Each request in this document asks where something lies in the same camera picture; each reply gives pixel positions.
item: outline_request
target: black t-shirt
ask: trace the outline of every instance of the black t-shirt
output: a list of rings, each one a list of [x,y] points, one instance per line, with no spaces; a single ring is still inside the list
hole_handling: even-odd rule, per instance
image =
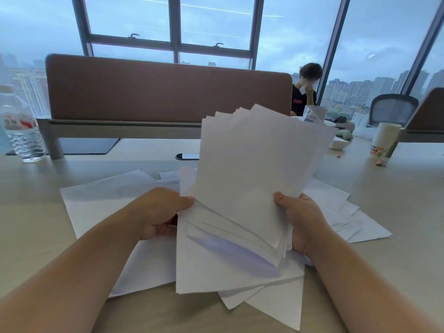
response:
[[[316,91],[313,91],[313,104],[316,105]],[[293,84],[293,91],[291,95],[291,111],[298,116],[304,113],[305,105],[307,105],[307,94],[301,95],[299,89]]]

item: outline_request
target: desk surface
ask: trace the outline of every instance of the desk surface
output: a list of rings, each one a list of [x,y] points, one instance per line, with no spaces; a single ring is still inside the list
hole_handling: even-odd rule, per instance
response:
[[[175,154],[197,152],[198,145],[197,140],[122,140],[108,155],[27,165],[17,157],[0,156],[0,297],[75,240],[59,188],[141,168],[154,175],[177,170],[184,162],[173,160]],[[367,158],[369,146],[369,140],[356,138],[343,152],[329,151],[315,178],[351,193],[350,202],[394,234],[353,246],[444,324],[443,145],[400,144],[387,168]],[[420,154],[412,155],[413,147],[420,147]],[[313,268],[306,268],[301,328],[345,330]],[[228,311],[216,293],[176,295],[175,285],[168,284],[109,300],[94,332],[293,330],[247,304]]]

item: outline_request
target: hand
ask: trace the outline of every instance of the hand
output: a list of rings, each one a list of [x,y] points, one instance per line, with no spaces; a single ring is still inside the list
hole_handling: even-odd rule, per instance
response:
[[[154,235],[176,236],[177,229],[168,225],[178,210],[191,207],[192,197],[181,197],[175,190],[158,187],[146,192],[126,205],[123,210],[143,222],[141,240],[153,238]]]
[[[309,256],[317,241],[333,232],[316,202],[304,193],[295,198],[277,192],[274,202],[286,209],[293,226],[293,250]]]
[[[306,92],[307,94],[312,94],[313,91],[314,91],[314,89],[313,89],[313,84],[312,84],[312,83],[307,83],[307,84],[305,85],[305,92]]]

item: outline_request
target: window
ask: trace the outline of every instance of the window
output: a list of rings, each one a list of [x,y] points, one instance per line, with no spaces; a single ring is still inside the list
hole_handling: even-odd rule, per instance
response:
[[[110,46],[93,44],[92,51],[95,57],[109,57],[117,59],[136,59],[140,61],[173,63],[172,51],[131,48],[127,46]]]
[[[309,62],[322,65],[341,0],[265,0],[256,70],[299,78]]]
[[[221,66],[224,68],[233,69],[248,69],[250,60],[226,56],[201,55],[181,52],[179,53],[179,63],[204,66]]]
[[[444,87],[444,30],[441,29],[413,86],[411,96],[420,102],[430,90]]]
[[[180,0],[182,43],[249,50],[254,0]]]
[[[71,0],[0,0],[0,83],[14,84],[36,117],[48,117],[44,60],[83,55]]]
[[[92,34],[170,40],[168,0],[85,0]]]
[[[322,106],[349,118],[399,93],[441,0],[350,0]]]

